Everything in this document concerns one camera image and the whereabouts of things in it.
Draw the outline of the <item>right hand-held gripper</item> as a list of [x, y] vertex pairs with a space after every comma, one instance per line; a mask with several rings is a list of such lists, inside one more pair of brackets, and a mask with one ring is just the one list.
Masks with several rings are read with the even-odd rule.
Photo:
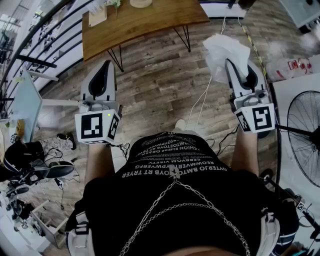
[[275, 107], [270, 101], [266, 88], [265, 76], [254, 63], [248, 63], [247, 87], [234, 63], [226, 59], [225, 71], [233, 96], [230, 100], [234, 114], [242, 131], [256, 134], [275, 128]]

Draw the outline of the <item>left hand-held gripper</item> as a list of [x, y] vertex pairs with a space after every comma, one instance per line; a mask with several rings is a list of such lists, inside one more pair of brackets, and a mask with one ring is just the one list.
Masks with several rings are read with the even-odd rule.
[[77, 141], [112, 144], [122, 117], [122, 106], [116, 102], [115, 67], [110, 60], [101, 61], [81, 84], [82, 101], [74, 115]]

